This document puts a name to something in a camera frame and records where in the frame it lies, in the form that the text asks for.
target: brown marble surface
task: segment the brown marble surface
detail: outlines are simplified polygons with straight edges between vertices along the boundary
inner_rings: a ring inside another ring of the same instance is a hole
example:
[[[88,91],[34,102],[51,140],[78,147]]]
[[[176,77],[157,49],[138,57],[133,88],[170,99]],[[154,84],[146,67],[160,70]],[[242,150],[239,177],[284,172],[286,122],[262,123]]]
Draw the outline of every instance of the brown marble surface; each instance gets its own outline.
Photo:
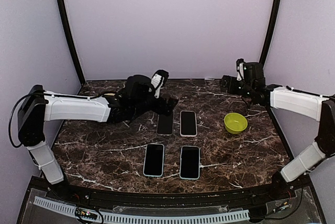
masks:
[[[123,81],[92,81],[81,95],[122,88]],[[264,107],[247,109],[239,96],[223,94],[218,81],[168,80],[161,94],[179,98],[174,111],[174,133],[156,134],[158,116],[148,112],[132,124],[109,125],[67,121],[53,147],[71,184],[132,193],[202,193],[247,188],[271,182],[272,174],[289,162],[284,146]],[[179,134],[181,110],[197,114],[198,135]],[[225,130],[224,117],[238,112],[248,127],[240,135]],[[162,178],[143,175],[146,145],[165,145]],[[200,179],[179,178],[183,145],[201,149]]]

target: yellow bowl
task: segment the yellow bowl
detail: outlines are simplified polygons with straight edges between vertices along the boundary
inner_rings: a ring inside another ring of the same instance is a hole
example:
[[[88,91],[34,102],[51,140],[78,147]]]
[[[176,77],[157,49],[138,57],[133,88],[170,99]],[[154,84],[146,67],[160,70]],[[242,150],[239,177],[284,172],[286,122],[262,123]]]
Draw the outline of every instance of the yellow bowl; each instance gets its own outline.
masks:
[[[248,126],[247,119],[239,113],[228,113],[224,122],[226,130],[232,134],[239,134]]]

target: black phone screen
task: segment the black phone screen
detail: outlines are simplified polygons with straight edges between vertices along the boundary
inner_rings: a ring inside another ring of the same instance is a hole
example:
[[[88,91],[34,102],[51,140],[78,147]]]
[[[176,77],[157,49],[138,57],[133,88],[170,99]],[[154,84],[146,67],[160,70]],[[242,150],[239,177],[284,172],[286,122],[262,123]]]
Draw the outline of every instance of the black phone screen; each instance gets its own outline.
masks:
[[[182,111],[180,114],[180,135],[196,136],[197,122],[194,111]]]
[[[173,113],[169,116],[159,115],[157,134],[171,135],[173,132]]]
[[[196,180],[200,176],[200,148],[182,147],[180,177]]]
[[[159,177],[163,175],[164,146],[162,144],[149,144],[144,159],[143,174],[145,176]]]

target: black frame pole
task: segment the black frame pole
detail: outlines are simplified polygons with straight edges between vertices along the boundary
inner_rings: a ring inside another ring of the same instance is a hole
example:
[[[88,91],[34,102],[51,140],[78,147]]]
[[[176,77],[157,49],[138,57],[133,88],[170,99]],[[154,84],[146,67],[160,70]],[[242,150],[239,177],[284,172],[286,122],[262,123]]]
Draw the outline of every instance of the black frame pole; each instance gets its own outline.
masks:
[[[276,25],[276,20],[277,20],[277,15],[278,15],[278,11],[279,11],[280,2],[281,2],[281,0],[273,0],[269,25],[267,27],[267,32],[266,32],[265,41],[264,41],[264,45],[263,45],[263,50],[262,50],[261,57],[260,57],[260,60],[259,60],[259,62],[263,66],[265,64],[267,54],[269,53],[270,44],[271,44],[271,40],[272,40],[272,36],[273,36],[273,31],[274,31],[274,28],[275,28],[275,25]]]
[[[72,38],[70,24],[68,20],[68,15],[66,14],[65,2],[64,0],[57,0],[57,3],[58,3],[59,13],[61,15],[61,20],[63,24],[66,41],[68,42],[68,47],[69,47],[71,58],[72,58],[72,61],[75,67],[75,71],[77,72],[77,76],[78,76],[80,83],[83,85],[86,82],[86,80],[84,77],[82,67],[79,62],[77,51],[75,50],[74,41]]]

